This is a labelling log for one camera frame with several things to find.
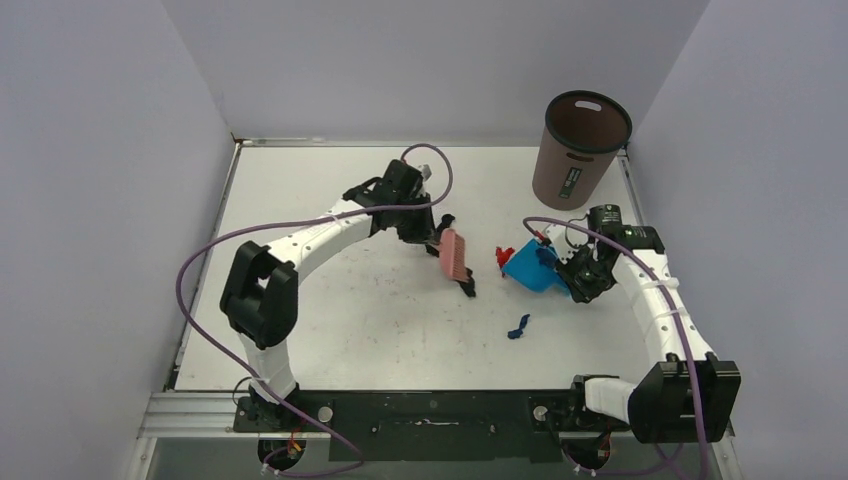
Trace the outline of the blue dustpan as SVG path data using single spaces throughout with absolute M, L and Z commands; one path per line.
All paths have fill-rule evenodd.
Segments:
M 531 239 L 511 255 L 501 272 L 531 292 L 544 293 L 554 288 L 569 296 L 567 285 L 555 269 L 558 260 L 551 246 Z

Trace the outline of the pink hand brush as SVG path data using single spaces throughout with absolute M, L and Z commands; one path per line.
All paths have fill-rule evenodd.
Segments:
M 429 246 L 428 252 L 439 260 L 442 272 L 451 280 L 466 278 L 465 239 L 453 228 L 444 230 L 436 246 Z

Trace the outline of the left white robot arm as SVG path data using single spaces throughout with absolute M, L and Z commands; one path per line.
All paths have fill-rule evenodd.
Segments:
M 273 430 L 290 428 L 298 417 L 299 405 L 289 396 L 298 384 L 287 339 L 298 319 L 300 283 L 336 254 L 381 231 L 393 229 L 409 244 L 434 241 L 428 177 L 425 168 L 393 160 L 382 176 L 347 190 L 308 226 L 236 250 L 219 307 L 258 375 L 248 388 L 249 412 Z

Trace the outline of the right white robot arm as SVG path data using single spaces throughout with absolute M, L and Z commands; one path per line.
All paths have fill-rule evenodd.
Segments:
M 614 418 L 642 443 L 720 441 L 741 374 L 735 362 L 717 357 L 695 326 L 656 229 L 625 224 L 613 204 L 591 208 L 586 225 L 575 229 L 583 233 L 584 244 L 570 242 L 564 226 L 544 230 L 558 256 L 556 274 L 577 303 L 623 289 L 649 369 L 638 383 L 615 376 L 576 377 L 581 391 L 565 402 L 568 421 L 588 429 L 604 416 Z

